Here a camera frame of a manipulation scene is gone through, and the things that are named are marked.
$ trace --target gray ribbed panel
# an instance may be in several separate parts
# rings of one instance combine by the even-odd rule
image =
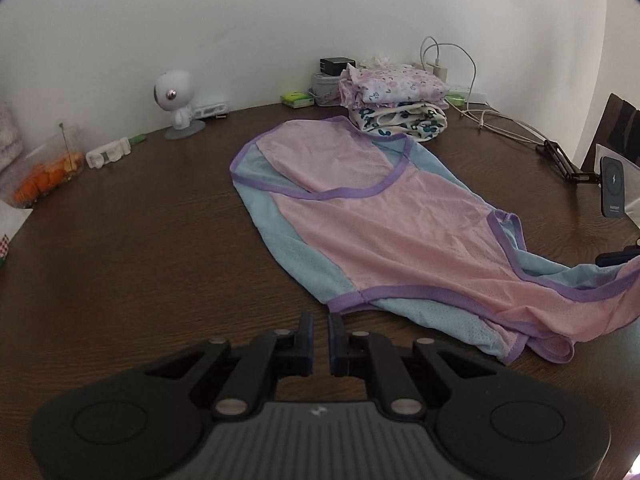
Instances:
[[[218,425],[167,479],[470,480],[423,427],[388,420],[372,402],[268,402],[251,420]]]

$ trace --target white paper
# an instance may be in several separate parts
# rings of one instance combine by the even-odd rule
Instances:
[[[33,209],[16,209],[0,200],[0,238],[6,234],[11,241],[31,211]]]
[[[596,160],[593,171],[598,174],[600,173],[600,159],[603,156],[609,156],[622,163],[622,168],[625,171],[625,213],[636,226],[640,227],[640,168],[622,155],[601,144],[596,144]]]

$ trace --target white robot figurine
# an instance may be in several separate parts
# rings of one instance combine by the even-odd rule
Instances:
[[[195,90],[191,75],[184,70],[171,70],[162,74],[154,87],[154,98],[162,110],[171,112],[171,124],[164,134],[165,139],[182,139],[192,136],[204,128],[202,121],[191,121],[193,115],[190,102]]]

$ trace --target clear plastic box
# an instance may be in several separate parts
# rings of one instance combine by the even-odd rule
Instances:
[[[28,207],[84,169],[80,131],[64,127],[0,173],[0,200]]]

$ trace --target dark brown table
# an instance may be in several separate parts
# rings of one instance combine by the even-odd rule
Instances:
[[[211,335],[241,344],[294,328],[302,310],[316,317],[316,369],[283,381],[278,397],[364,398],[359,380],[329,375],[326,308],[271,257],[228,172],[257,134],[342,113],[271,105],[212,120],[185,140],[154,134],[37,204],[0,269],[0,479],[38,477],[27,428],[54,394]],[[565,184],[531,148],[448,116],[428,148],[485,200],[517,213],[532,252],[574,266],[638,238],[629,220],[600,216],[597,186]],[[346,325],[403,345],[446,338],[380,312],[352,314]],[[612,441],[598,478],[620,480],[640,452],[640,323],[578,344],[569,364],[527,350],[513,367],[604,410]]]

